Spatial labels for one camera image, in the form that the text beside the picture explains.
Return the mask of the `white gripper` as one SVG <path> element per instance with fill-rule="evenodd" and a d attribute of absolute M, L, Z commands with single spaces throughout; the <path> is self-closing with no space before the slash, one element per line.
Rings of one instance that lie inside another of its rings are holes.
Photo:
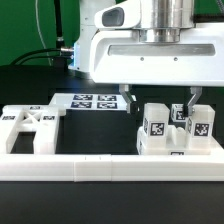
<path fill-rule="evenodd" d="M 120 84 L 126 111 L 135 114 L 134 85 L 224 87 L 224 23 L 199 23 L 181 32 L 178 43 L 142 43 L 134 30 L 97 33 L 91 43 L 90 76 L 96 83 Z M 183 114 L 193 114 L 202 95 L 191 87 Z"/>

